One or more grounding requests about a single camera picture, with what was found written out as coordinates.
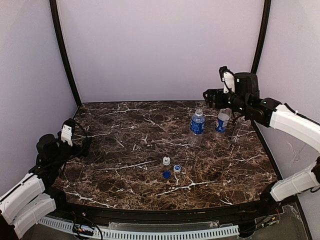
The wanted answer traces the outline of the Pepsi bottle blue label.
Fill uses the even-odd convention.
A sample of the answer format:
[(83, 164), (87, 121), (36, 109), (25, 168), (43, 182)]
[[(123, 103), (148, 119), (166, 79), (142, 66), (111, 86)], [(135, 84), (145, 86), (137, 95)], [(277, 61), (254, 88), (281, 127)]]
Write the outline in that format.
[(214, 138), (222, 139), (225, 136), (228, 122), (231, 118), (231, 109), (223, 108), (219, 110), (214, 127)]

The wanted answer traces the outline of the Pocari Sweat bottle blue label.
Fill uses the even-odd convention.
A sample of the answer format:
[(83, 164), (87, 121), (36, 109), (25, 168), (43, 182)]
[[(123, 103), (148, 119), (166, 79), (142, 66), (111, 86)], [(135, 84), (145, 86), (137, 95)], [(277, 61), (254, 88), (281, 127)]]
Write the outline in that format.
[(201, 145), (205, 124), (206, 121), (203, 115), (203, 110), (201, 108), (197, 108), (190, 119), (188, 144), (191, 147), (199, 147)]

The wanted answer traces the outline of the clear bottle white cap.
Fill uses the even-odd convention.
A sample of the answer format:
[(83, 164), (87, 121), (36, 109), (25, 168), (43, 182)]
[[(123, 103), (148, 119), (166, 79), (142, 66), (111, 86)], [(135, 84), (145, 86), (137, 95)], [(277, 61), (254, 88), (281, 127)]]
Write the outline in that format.
[(251, 121), (246, 120), (244, 116), (237, 119), (233, 133), (231, 135), (231, 141), (236, 143), (248, 136), (250, 133)]

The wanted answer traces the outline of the white sport bottle cap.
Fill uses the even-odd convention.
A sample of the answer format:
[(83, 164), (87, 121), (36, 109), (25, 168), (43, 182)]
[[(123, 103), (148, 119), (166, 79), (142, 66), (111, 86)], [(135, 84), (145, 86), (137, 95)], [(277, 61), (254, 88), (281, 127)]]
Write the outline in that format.
[(171, 164), (171, 159), (168, 156), (163, 157), (162, 163), (164, 166), (169, 166)]

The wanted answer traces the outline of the white blue Pocari cap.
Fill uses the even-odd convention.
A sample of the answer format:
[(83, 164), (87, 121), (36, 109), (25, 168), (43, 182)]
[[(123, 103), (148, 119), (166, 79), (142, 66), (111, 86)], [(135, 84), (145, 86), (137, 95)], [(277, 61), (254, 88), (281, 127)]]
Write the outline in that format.
[(181, 171), (181, 169), (182, 168), (181, 168), (181, 166), (179, 164), (176, 164), (176, 165), (173, 166), (173, 171), (175, 173), (179, 173)]

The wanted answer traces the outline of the blue bottle cap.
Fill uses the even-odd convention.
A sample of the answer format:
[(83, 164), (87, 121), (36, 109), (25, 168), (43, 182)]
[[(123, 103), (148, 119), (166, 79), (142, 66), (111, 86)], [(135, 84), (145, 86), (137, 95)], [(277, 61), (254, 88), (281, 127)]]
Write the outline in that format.
[(170, 171), (164, 171), (162, 176), (165, 178), (165, 179), (169, 179), (171, 177), (171, 173)]

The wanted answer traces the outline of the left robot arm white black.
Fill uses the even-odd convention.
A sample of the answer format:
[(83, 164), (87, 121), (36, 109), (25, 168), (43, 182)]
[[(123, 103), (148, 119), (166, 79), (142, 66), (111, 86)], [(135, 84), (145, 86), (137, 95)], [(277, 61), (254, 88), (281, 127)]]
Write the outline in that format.
[(39, 220), (56, 210), (66, 210), (66, 193), (53, 186), (66, 163), (89, 154), (92, 137), (83, 129), (81, 144), (73, 142), (74, 119), (67, 119), (57, 136), (43, 135), (36, 144), (35, 166), (24, 178), (0, 198), (0, 238), (20, 240)]

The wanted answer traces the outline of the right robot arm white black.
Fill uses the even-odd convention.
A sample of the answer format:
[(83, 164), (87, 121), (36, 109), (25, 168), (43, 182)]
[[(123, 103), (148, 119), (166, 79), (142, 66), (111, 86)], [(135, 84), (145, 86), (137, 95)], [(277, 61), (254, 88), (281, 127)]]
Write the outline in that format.
[[(254, 73), (232, 73), (226, 67), (219, 72), (223, 88), (203, 92), (206, 105), (216, 109), (229, 108), (246, 120), (255, 121), (267, 128), (287, 133), (320, 150), (320, 124), (298, 113), (286, 103), (273, 98), (260, 98), (258, 77)], [(320, 185), (320, 161), (292, 176), (270, 184), (260, 195), (264, 202), (282, 200)]]

